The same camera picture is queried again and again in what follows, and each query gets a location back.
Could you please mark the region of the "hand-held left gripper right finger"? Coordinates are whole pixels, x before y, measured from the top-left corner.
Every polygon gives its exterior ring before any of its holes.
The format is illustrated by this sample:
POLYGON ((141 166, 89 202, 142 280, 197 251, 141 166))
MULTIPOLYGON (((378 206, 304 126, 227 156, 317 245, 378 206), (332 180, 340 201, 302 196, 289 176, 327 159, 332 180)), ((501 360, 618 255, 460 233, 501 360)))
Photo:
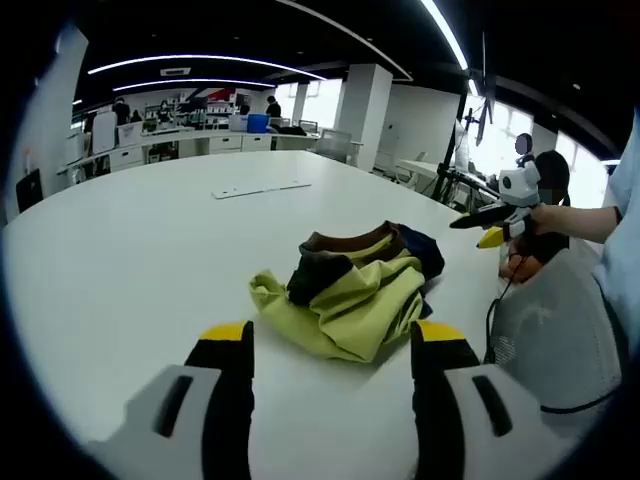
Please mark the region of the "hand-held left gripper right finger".
POLYGON ((543 421, 535 397, 479 362, 454 327, 412 323, 412 408, 418 479, 544 479, 570 446, 543 421))

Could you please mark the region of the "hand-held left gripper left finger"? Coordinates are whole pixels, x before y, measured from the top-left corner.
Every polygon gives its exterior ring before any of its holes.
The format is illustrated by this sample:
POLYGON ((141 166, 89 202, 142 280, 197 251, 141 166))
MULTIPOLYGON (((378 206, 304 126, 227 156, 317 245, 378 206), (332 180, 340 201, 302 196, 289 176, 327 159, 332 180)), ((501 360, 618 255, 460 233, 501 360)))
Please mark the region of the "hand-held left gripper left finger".
POLYGON ((204 332, 126 404, 121 426, 87 448, 118 479, 248 479, 255 406, 254 325, 204 332))

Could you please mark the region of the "person's right hand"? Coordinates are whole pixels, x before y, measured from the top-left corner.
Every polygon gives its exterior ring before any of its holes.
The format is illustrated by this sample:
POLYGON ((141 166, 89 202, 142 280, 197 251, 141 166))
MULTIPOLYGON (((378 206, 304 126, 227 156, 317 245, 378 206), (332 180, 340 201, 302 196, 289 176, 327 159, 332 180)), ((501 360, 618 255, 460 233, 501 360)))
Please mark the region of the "person's right hand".
POLYGON ((539 204, 531 210, 530 217, 533 224, 533 232, 536 235, 548 233, 560 233, 561 214, 563 207, 559 205, 539 204))

